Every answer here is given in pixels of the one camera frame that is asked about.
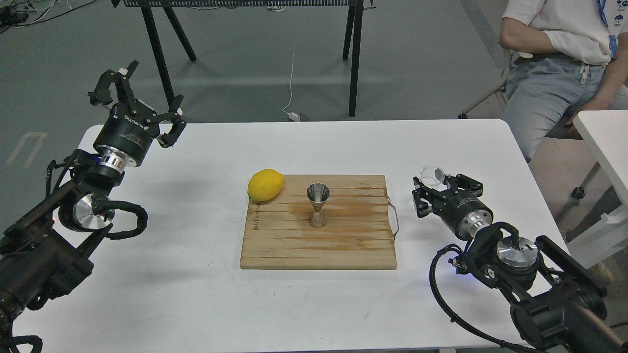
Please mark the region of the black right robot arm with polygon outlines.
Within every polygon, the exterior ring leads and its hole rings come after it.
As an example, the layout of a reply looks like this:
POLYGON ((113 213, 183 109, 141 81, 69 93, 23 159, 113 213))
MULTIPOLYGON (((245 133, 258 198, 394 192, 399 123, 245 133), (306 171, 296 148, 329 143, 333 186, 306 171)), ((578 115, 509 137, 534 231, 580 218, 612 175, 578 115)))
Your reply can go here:
POLYGON ((570 353, 625 353, 626 342, 604 322, 605 286, 549 237, 531 241, 509 223, 494 222, 493 211, 479 197, 484 188, 466 175, 443 175, 443 190, 415 177, 412 191, 419 218, 435 214, 464 248, 449 244, 430 264, 431 292, 453 323, 478 337, 521 353, 543 353, 563 346, 570 353), (447 252, 457 274, 471 274, 498 289, 510 304, 511 319, 527 346, 496 339, 462 319, 437 287, 437 264, 447 252))

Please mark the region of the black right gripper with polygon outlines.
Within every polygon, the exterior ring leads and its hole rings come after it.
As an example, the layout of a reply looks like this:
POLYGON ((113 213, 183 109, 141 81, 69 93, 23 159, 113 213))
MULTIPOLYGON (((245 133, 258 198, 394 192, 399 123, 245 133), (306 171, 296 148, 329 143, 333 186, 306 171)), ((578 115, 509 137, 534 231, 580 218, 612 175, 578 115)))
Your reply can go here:
POLYGON ((478 231, 493 223, 493 211, 478 199, 484 185, 476 179, 463 174, 446 175, 442 192, 426 186, 417 176, 413 183, 417 217, 437 214, 458 239, 473 240, 478 231))

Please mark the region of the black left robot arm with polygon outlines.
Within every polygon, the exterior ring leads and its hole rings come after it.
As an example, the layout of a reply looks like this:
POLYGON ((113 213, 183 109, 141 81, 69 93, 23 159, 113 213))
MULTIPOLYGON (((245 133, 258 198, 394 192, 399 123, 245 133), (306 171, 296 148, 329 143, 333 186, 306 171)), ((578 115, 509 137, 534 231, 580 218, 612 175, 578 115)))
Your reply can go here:
POLYGON ((1 239, 1 351, 17 353, 28 344, 43 347, 35 335, 14 336, 14 320, 26 309, 68 295, 91 275, 90 255, 104 240, 135 237, 147 227, 142 206, 108 197, 127 167, 139 167, 150 145, 172 147, 186 127, 175 96, 168 112, 135 98, 130 77, 138 66, 107 70, 88 94, 92 105, 110 105, 108 119, 93 143, 94 152, 76 149, 63 162, 51 161, 45 198, 18 219, 1 239))

